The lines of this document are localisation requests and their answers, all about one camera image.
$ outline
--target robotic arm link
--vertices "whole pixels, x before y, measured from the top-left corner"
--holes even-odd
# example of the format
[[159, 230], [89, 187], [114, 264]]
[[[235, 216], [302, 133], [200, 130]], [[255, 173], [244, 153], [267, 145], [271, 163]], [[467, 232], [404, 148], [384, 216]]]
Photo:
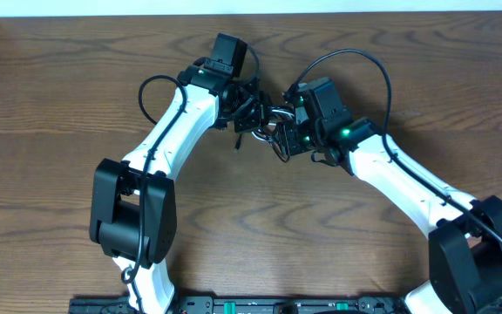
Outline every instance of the robotic arm link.
[[[329, 78], [298, 84], [300, 77], [285, 94], [286, 105], [273, 105], [259, 90], [256, 76], [245, 82], [234, 79], [241, 73], [247, 49], [240, 39], [219, 34], [211, 57], [200, 58], [180, 73], [173, 102], [148, 137], [121, 162], [102, 160], [95, 172], [91, 240], [122, 270], [136, 268], [137, 263], [142, 267], [128, 286], [130, 297], [124, 301], [129, 311], [235, 314], [272, 310], [274, 314], [298, 314], [310, 306], [309, 313], [421, 314], [477, 313], [500, 307], [502, 242], [486, 230], [502, 240], [502, 201], [496, 196], [478, 201], [458, 191], [406, 155], [386, 133], [386, 126], [381, 129], [366, 118], [353, 119]], [[176, 114], [179, 117], [167, 128]], [[273, 121], [274, 129], [269, 126]], [[237, 133], [253, 133], [266, 141], [284, 161], [312, 152], [312, 161], [342, 167], [381, 191], [428, 238], [430, 280], [400, 299], [273, 299], [258, 304], [251, 299], [176, 295], [165, 260], [177, 225], [173, 182], [199, 137], [209, 128], [223, 129], [227, 123], [234, 123]], [[153, 144], [157, 144], [155, 150], [149, 150]], [[316, 158], [319, 154], [324, 160]], [[121, 195], [139, 193], [144, 198], [143, 207], [121, 199]], [[487, 228], [480, 228], [473, 217], [458, 210], [458, 205], [470, 209]], [[142, 224], [141, 211], [145, 217]], [[469, 236], [481, 237], [481, 242], [470, 248]], [[237, 310], [243, 304], [248, 307]], [[88, 305], [81, 302], [75, 306], [80, 312]], [[101, 307], [109, 312], [128, 312], [116, 305]]]

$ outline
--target green terminal block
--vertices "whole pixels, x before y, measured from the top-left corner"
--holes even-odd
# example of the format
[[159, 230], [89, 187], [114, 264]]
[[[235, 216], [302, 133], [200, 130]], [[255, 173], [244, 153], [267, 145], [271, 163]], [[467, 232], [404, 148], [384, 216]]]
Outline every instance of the green terminal block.
[[224, 303], [224, 314], [235, 314], [235, 302]]
[[336, 309], [338, 311], [346, 311], [348, 309], [348, 304], [347, 303], [338, 303], [336, 304]]

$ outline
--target black bracket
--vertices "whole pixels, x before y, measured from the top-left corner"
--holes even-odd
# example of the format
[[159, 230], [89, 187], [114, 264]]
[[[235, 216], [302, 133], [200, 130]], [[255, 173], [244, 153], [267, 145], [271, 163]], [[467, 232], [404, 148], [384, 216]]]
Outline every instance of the black bracket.
[[[121, 199], [140, 189], [141, 172], [125, 162], [103, 159], [94, 173], [91, 240], [107, 256], [135, 260], [139, 247], [139, 206]], [[160, 263], [172, 246], [177, 228], [173, 180], [163, 173], [146, 181], [145, 240], [141, 266]]]
[[[491, 196], [471, 212], [502, 237], [502, 201]], [[465, 234], [481, 236], [470, 248]], [[502, 297], [502, 245], [466, 215], [429, 234], [430, 280], [453, 313], [476, 313]]]

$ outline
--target black joint motor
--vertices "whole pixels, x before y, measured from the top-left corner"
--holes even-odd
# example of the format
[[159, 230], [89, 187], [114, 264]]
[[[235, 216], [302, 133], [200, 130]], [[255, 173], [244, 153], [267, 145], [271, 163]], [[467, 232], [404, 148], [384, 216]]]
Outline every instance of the black joint motor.
[[259, 79], [234, 80], [241, 75], [247, 49], [240, 39], [220, 33], [210, 58], [200, 58], [178, 76], [182, 85], [197, 85], [218, 96], [220, 113], [215, 128], [225, 129], [233, 121], [236, 133], [248, 133], [268, 123], [270, 97], [259, 91]]
[[[502, 201], [474, 202], [471, 212], [502, 237]], [[470, 247], [466, 234], [481, 235]], [[473, 314], [502, 297], [502, 245], [466, 214], [441, 222], [429, 234], [430, 280], [452, 313]]]
[[348, 169], [348, 152], [378, 133], [368, 119], [354, 121], [329, 78], [302, 84], [292, 93], [289, 102], [294, 107], [295, 123], [284, 122], [276, 130], [285, 154], [315, 150], [325, 155], [324, 163]]
[[[128, 163], [103, 159], [94, 173], [91, 240], [107, 256], [134, 261], [139, 248], [139, 205], [122, 200], [140, 189], [141, 172]], [[177, 228], [173, 180], [163, 174], [149, 174], [145, 193], [145, 240], [141, 266], [160, 263], [172, 246]]]

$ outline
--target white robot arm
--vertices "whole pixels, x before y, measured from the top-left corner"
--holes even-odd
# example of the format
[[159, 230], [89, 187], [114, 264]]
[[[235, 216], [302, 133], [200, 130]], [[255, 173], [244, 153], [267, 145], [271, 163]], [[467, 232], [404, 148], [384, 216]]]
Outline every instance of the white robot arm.
[[[121, 162], [103, 160], [98, 166], [91, 239], [122, 270], [134, 268], [136, 248], [144, 248], [143, 261], [138, 261], [142, 268], [135, 284], [129, 285], [133, 309], [165, 314], [171, 308], [174, 287], [164, 257], [175, 234], [173, 181], [199, 137], [208, 128], [224, 128], [228, 122], [234, 123], [237, 133], [252, 132], [266, 141], [283, 161], [309, 151], [316, 161], [315, 154], [324, 154], [323, 163], [343, 167], [368, 182], [416, 223], [430, 243], [431, 280], [405, 296], [400, 301], [404, 307], [393, 309], [396, 313], [472, 314], [502, 297], [502, 242], [485, 232], [489, 229], [502, 235], [501, 200], [491, 197], [480, 202], [456, 190], [406, 155], [386, 133], [386, 127], [381, 132], [368, 119], [354, 120], [328, 78], [299, 84], [318, 62], [286, 93], [285, 99], [292, 106], [274, 106], [270, 97], [259, 91], [257, 77], [243, 83], [233, 81], [240, 74], [246, 48], [239, 39], [220, 34], [211, 58], [199, 59], [180, 73], [173, 102], [150, 135]], [[362, 51], [340, 52], [359, 53], [374, 61]], [[388, 83], [386, 71], [382, 71]], [[187, 95], [185, 110], [163, 134], [179, 113], [183, 102], [180, 88]], [[268, 128], [272, 119], [277, 122], [274, 130]], [[156, 150], [149, 156], [155, 142]], [[149, 181], [144, 213], [150, 218], [146, 218], [144, 226], [149, 228], [140, 241], [139, 208], [120, 196], [138, 194], [145, 186], [141, 184], [143, 178]], [[458, 206], [466, 208], [464, 213]], [[478, 218], [467, 215], [468, 210]], [[485, 220], [489, 227], [482, 230], [474, 219]], [[470, 235], [482, 236], [482, 242], [470, 248], [465, 241]], [[225, 313], [235, 314], [234, 309], [224, 306]], [[358, 310], [371, 311], [369, 306]]]
[[[197, 140], [218, 118], [218, 97], [210, 94], [207, 89], [195, 85], [187, 85], [185, 90], [187, 93], [185, 111], [158, 145], [148, 171], [149, 174], [160, 171], [174, 181]], [[129, 162], [129, 167], [139, 171], [143, 170], [148, 149], [164, 132], [175, 113], [179, 111], [181, 102], [182, 95], [178, 88], [172, 104], [151, 133], [123, 159], [123, 161]], [[121, 270], [132, 268], [135, 264], [134, 261], [123, 256], [114, 257], [113, 261]], [[148, 270], [140, 269], [139, 274], [135, 277], [135, 283], [142, 299], [143, 309], [146, 312], [159, 314], [166, 312], [174, 294], [173, 284], [167, 274], [166, 260], [154, 263]], [[139, 310], [132, 285], [128, 285], [128, 289], [130, 292], [129, 304]]]

